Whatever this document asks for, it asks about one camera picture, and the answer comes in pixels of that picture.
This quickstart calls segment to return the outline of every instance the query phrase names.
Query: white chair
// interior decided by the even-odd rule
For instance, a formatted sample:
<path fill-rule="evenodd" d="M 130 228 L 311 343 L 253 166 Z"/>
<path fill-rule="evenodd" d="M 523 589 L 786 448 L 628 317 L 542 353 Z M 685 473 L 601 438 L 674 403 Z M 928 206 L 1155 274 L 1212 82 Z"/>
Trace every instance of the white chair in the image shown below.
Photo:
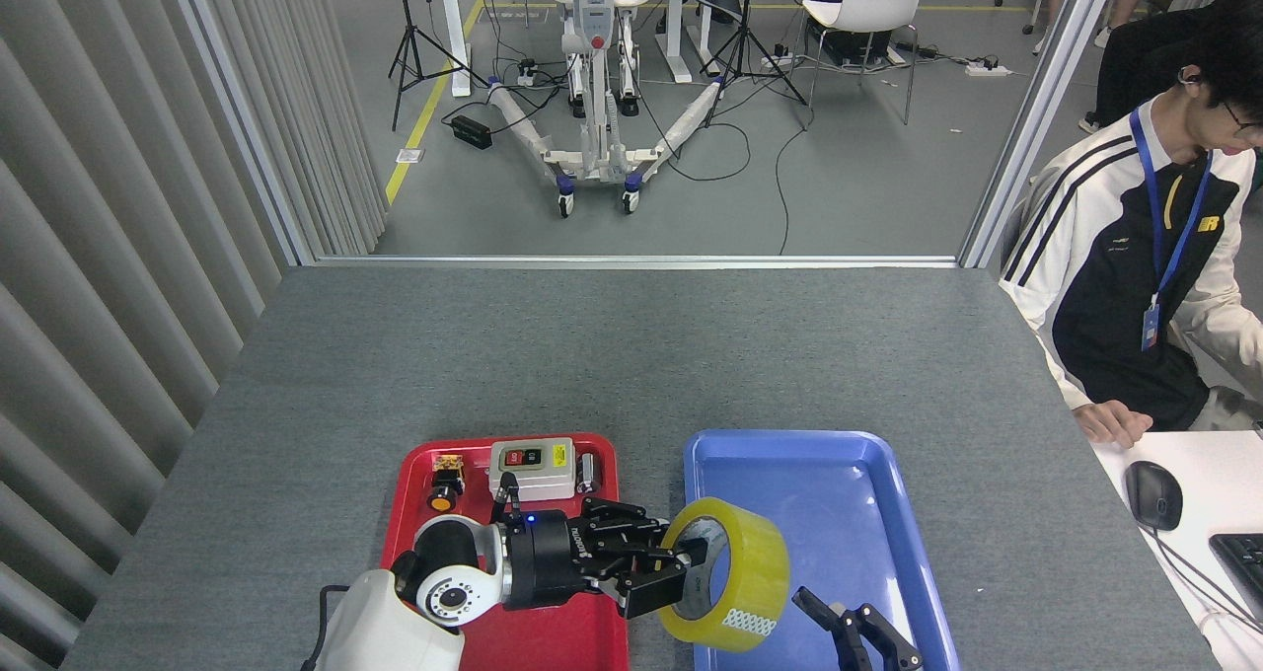
<path fill-rule="evenodd" d="M 839 3 L 826 3 L 821 0 L 803 0 L 802 6 L 811 15 L 812 20 L 821 24 L 820 47 L 816 52 L 816 72 L 811 77 L 811 92 L 807 95 L 807 106 L 816 94 L 816 78 L 820 77 L 820 62 L 825 52 L 825 37 L 831 32 L 868 33 L 868 45 L 864 48 L 864 61 L 860 66 L 859 81 L 864 81 L 868 68 L 869 52 L 873 49 L 873 34 L 884 33 L 888 29 L 912 29 L 912 63 L 908 67 L 908 96 L 903 104 L 903 125 L 908 125 L 908 116 L 912 110 L 912 78 L 917 68 L 917 28 L 912 27 L 912 18 L 917 14 L 917 4 L 921 0 L 840 0 Z"/>

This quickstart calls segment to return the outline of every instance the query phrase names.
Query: black and white jacket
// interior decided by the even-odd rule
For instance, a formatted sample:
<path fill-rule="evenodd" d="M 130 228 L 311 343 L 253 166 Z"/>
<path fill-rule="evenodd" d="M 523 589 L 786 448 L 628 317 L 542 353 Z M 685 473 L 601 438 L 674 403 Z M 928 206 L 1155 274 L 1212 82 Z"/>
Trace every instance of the black and white jacket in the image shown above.
<path fill-rule="evenodd" d="M 1172 163 L 1154 134 L 1152 106 L 1140 107 L 1140 124 L 1163 203 L 1166 265 L 1205 158 Z M 1079 142 L 1039 173 L 1000 288 L 1043 344 L 1066 404 L 1118 399 L 1152 416 L 1154 430 L 1187 428 L 1207 389 L 1171 331 L 1200 344 L 1255 397 L 1263 393 L 1263 325 L 1242 306 L 1233 274 L 1253 172 L 1250 150 L 1214 150 L 1195 231 L 1159 297 L 1163 329 L 1148 350 L 1140 349 L 1140 329 L 1158 274 L 1149 193 L 1128 119 Z"/>

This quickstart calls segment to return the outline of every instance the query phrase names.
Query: keyboard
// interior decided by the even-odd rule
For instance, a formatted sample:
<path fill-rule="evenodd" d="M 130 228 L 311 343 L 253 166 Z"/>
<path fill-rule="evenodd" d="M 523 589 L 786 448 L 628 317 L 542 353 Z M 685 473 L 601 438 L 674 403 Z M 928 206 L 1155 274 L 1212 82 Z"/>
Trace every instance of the keyboard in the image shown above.
<path fill-rule="evenodd" d="M 1210 548 L 1228 570 L 1255 618 L 1263 617 L 1263 533 L 1210 536 Z"/>

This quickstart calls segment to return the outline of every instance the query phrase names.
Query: blue lanyard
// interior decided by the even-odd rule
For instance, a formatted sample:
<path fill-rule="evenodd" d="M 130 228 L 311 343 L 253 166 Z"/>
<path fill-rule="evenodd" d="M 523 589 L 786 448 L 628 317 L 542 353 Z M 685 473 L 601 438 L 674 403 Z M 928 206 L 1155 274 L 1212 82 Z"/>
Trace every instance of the blue lanyard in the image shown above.
<path fill-rule="evenodd" d="M 1171 253 L 1171 262 L 1167 263 L 1166 270 L 1162 269 L 1162 203 L 1158 200 L 1158 177 L 1153 171 L 1153 157 L 1149 155 L 1149 140 L 1144 136 L 1144 129 L 1140 128 L 1140 109 L 1133 110 L 1129 119 L 1132 125 L 1132 136 L 1135 139 L 1135 145 L 1140 154 L 1140 164 L 1144 166 L 1144 184 L 1149 188 L 1149 212 L 1153 216 L 1153 272 L 1158 277 L 1158 291 L 1153 293 L 1153 302 L 1158 299 L 1158 294 L 1166 288 L 1167 283 L 1171 282 L 1171 277 L 1176 273 L 1176 267 L 1180 265 L 1180 258 L 1183 255 L 1183 248 L 1188 243 L 1188 235 L 1192 234 L 1192 226 L 1197 221 L 1197 215 L 1201 212 L 1201 198 L 1206 195 L 1206 186 L 1210 182 L 1210 153 L 1206 154 L 1206 171 L 1201 174 L 1201 182 L 1197 186 L 1197 197 L 1192 201 L 1192 209 L 1188 212 L 1188 221 L 1185 224 L 1183 231 L 1180 234 L 1180 241 L 1176 243 L 1175 251 Z"/>

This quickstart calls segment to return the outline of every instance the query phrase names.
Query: id badge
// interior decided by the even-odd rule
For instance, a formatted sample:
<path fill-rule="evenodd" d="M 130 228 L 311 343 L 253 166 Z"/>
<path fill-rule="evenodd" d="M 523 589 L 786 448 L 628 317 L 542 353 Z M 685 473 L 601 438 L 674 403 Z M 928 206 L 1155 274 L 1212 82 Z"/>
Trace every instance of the id badge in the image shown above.
<path fill-rule="evenodd" d="M 1140 329 L 1140 350 L 1149 350 L 1158 344 L 1158 302 L 1157 299 L 1144 310 L 1144 321 Z"/>

